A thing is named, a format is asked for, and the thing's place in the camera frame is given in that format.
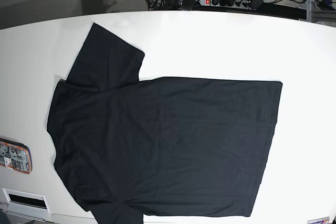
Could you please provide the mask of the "orange screw assortment box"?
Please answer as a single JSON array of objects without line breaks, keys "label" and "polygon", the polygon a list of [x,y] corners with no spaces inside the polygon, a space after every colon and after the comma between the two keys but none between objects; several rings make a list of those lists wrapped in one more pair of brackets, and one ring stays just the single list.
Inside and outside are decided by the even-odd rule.
[{"label": "orange screw assortment box", "polygon": [[23,174],[32,172],[32,157],[26,145],[1,138],[0,155],[1,167]]}]

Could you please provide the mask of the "colourful sticker card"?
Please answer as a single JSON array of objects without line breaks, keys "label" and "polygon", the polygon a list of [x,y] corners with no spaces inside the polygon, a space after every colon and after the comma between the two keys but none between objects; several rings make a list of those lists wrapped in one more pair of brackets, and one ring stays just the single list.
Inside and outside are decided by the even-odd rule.
[{"label": "colourful sticker card", "polygon": [[309,220],[307,224],[329,224],[330,217],[323,217],[319,219]]}]

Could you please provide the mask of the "white power strip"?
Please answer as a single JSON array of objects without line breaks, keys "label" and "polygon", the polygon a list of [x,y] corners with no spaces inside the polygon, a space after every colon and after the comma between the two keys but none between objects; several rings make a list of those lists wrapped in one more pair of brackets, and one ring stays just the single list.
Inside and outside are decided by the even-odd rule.
[{"label": "white power strip", "polygon": [[244,0],[199,0],[198,3],[205,7],[249,9],[249,1]]}]

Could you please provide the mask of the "white slotted tray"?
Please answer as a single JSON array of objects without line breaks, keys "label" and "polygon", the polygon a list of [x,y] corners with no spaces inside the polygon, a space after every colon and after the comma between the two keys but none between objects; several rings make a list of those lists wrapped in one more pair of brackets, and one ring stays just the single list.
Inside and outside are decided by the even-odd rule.
[{"label": "white slotted tray", "polygon": [[32,220],[46,221],[50,209],[44,195],[2,188],[7,203],[6,212]]}]

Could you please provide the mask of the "black T-shirt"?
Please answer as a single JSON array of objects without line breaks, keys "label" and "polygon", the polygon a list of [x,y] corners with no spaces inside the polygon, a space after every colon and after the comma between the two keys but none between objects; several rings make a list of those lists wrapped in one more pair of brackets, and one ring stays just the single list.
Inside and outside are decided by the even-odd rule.
[{"label": "black T-shirt", "polygon": [[93,24],[51,102],[47,132],[63,184],[98,223],[148,216],[249,217],[282,83],[163,77]]}]

